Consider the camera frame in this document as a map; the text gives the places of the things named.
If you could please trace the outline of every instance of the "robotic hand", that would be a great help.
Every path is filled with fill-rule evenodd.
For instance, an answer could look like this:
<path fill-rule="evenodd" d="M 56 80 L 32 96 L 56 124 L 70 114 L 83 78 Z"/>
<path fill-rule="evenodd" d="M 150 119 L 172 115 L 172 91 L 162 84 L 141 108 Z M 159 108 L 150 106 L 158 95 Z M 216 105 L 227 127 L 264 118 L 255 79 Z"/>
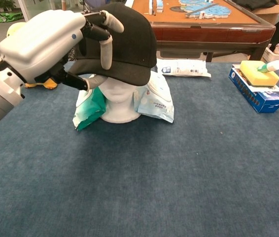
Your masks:
<path fill-rule="evenodd" d="M 112 36 L 100 27 L 123 32 L 122 23 L 106 11 L 74 13 L 49 10 L 30 21 L 16 34 L 0 42 L 0 121 L 24 96 L 25 83 L 45 82 L 52 78 L 79 90 L 95 88 L 102 77 L 93 81 L 65 72 L 67 53 L 81 40 L 91 38 L 101 45 L 101 64 L 112 63 Z"/>

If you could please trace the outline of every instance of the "plastic packaging bag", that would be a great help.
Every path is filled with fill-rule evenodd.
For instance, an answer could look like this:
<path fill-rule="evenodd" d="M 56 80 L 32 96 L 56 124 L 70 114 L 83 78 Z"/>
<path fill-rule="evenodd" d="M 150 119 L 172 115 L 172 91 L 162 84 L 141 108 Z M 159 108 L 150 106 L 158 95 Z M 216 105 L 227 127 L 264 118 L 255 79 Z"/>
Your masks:
<path fill-rule="evenodd" d="M 157 59 L 158 73 L 178 77 L 211 77 L 206 62 L 192 59 Z"/>
<path fill-rule="evenodd" d="M 142 115 L 171 123 L 174 121 L 173 100 L 163 75 L 152 71 L 148 84 L 137 87 L 134 92 L 134 109 Z"/>
<path fill-rule="evenodd" d="M 80 131 L 105 113 L 105 97 L 98 87 L 88 91 L 81 90 L 76 102 L 73 118 L 75 128 Z"/>

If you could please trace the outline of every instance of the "table surface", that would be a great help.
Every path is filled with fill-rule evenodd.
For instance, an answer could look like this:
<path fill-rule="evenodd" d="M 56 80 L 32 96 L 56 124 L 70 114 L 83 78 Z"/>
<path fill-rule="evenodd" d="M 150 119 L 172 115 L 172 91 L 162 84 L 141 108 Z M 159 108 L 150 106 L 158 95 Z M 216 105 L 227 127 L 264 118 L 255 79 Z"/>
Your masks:
<path fill-rule="evenodd" d="M 221 6 L 229 8 L 232 12 L 228 18 L 214 18 L 213 19 L 199 19 L 199 18 L 186 18 L 182 12 L 171 11 L 170 8 L 173 6 L 180 6 L 178 0 L 163 0 L 164 11 L 162 13 L 156 12 L 156 1 L 153 1 L 156 16 L 148 14 L 148 2 L 149 0 L 134 0 L 132 9 L 143 14 L 150 22 L 176 22 L 176 23 L 232 23 L 232 24 L 254 24 L 257 25 L 259 22 L 252 19 L 242 11 L 238 10 L 234 6 L 231 6 L 224 0 L 215 0 Z"/>
<path fill-rule="evenodd" d="M 279 109 L 257 114 L 231 64 L 207 68 L 167 78 L 173 124 L 77 132 L 78 91 L 24 89 L 0 122 L 0 237 L 279 237 Z"/>

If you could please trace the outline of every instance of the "blue box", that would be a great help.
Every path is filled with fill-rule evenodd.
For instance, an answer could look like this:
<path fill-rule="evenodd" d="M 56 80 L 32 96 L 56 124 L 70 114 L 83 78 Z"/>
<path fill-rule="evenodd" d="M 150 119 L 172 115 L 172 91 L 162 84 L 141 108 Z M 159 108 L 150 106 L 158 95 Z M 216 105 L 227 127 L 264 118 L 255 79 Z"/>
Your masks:
<path fill-rule="evenodd" d="M 256 112 L 274 113 L 279 108 L 279 94 L 276 93 L 276 91 L 279 91 L 279 88 L 277 86 L 253 87 L 243 76 L 240 69 L 234 65 L 230 70 L 229 79 Z"/>

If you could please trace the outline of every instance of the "wooden table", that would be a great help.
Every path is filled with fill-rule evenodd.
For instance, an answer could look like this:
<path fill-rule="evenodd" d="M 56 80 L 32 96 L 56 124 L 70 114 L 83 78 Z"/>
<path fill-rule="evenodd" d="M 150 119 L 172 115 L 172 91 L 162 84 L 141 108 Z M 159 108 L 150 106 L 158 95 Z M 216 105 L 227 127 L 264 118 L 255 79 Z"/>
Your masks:
<path fill-rule="evenodd" d="M 210 62 L 214 52 L 237 51 L 260 60 L 271 40 L 275 26 L 230 0 L 215 0 L 232 12 L 228 18 L 186 18 L 185 13 L 170 10 L 178 0 L 164 0 L 164 11 L 148 14 L 148 0 L 128 0 L 126 5 L 143 14 L 151 23 L 161 52 L 207 52 Z"/>

